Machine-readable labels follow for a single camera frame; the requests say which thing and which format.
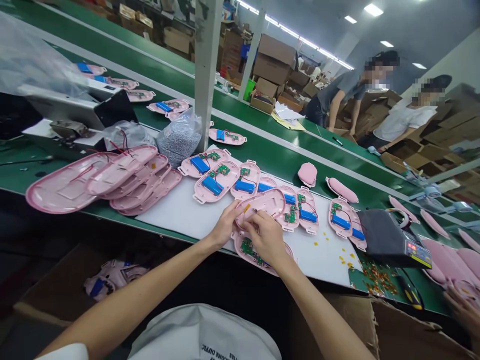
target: black hair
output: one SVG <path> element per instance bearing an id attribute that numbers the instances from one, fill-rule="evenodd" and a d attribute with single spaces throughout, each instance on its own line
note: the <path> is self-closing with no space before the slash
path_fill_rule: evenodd
<path id="1" fill-rule="evenodd" d="M 446 88 L 449 87 L 452 82 L 450 75 L 439 75 L 437 77 L 427 79 L 425 83 L 421 85 L 422 93 L 443 93 Z"/>
<path id="2" fill-rule="evenodd" d="M 395 50 L 382 51 L 373 56 L 370 61 L 365 64 L 365 70 L 372 70 L 377 66 L 399 66 L 399 53 Z"/>

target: ceiling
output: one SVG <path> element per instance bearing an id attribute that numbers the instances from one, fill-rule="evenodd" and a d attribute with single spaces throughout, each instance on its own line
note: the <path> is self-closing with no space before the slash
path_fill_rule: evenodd
<path id="1" fill-rule="evenodd" d="M 244 1 L 260 8 L 261 0 Z M 370 3 L 383 14 L 366 12 Z M 390 81 L 402 92 L 425 72 L 412 63 L 431 68 L 480 27 L 480 0 L 270 0 L 267 14 L 334 54 L 343 36 L 352 33 L 359 42 L 344 60 L 355 68 L 388 49 L 380 43 L 388 41 L 401 59 Z M 357 23 L 346 21 L 347 15 Z"/>

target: plastic bag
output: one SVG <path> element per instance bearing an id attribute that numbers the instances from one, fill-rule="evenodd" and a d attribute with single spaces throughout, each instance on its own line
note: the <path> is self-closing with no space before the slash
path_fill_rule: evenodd
<path id="1" fill-rule="evenodd" d="M 172 167 L 195 151 L 202 137 L 202 118 L 195 115 L 193 107 L 171 122 L 156 138 L 158 152 L 165 155 Z"/>
<path id="2" fill-rule="evenodd" d="M 147 131 L 147 128 L 136 122 L 122 120 L 105 128 L 102 133 L 108 151 L 116 149 L 111 142 L 119 149 L 130 149 L 141 145 L 157 146 L 155 138 Z"/>
<path id="3" fill-rule="evenodd" d="M 0 11 L 0 92 L 27 95 L 19 90 L 31 85 L 90 99 L 87 79 L 77 66 L 38 37 L 32 27 Z"/>

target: metal stand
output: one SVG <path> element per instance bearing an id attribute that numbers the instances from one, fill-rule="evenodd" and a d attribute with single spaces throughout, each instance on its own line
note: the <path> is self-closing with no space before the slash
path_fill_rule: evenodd
<path id="1" fill-rule="evenodd" d="M 201 117 L 201 138 L 197 152 L 209 144 L 210 117 L 219 51 L 221 0 L 196 0 L 195 6 L 195 114 Z"/>

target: worker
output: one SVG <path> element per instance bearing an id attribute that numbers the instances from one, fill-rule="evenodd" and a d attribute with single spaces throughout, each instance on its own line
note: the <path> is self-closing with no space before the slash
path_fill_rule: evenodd
<path id="1" fill-rule="evenodd" d="M 202 261 L 227 243 L 233 223 L 242 213 L 237 208 L 239 203 L 239 200 L 231 203 L 213 230 L 199 242 L 113 292 L 80 316 L 41 352 L 40 359 L 106 357 Z M 347 322 L 287 254 L 279 223 L 266 212 L 258 211 L 244 226 L 258 254 L 291 293 L 324 358 L 373 360 Z M 169 309 L 150 321 L 133 343 L 128 358 L 280 360 L 282 356 L 274 340 L 257 325 L 216 307 L 191 304 Z"/>
<path id="2" fill-rule="evenodd" d="M 396 51 L 382 51 L 371 58 L 364 68 L 354 69 L 337 76 L 330 85 L 321 89 L 308 103 L 303 113 L 308 120 L 333 132 L 340 103 L 355 99 L 351 114 L 350 135 L 355 134 L 355 126 L 360 112 L 360 104 L 368 85 L 384 80 L 395 66 L 400 64 Z"/>
<path id="3" fill-rule="evenodd" d="M 373 146 L 379 153 L 383 153 L 408 137 L 437 113 L 437 106 L 432 104 L 440 98 L 451 81 L 450 75 L 428 79 L 421 85 L 417 95 L 397 102 L 380 126 L 359 139 L 358 145 L 365 149 Z"/>

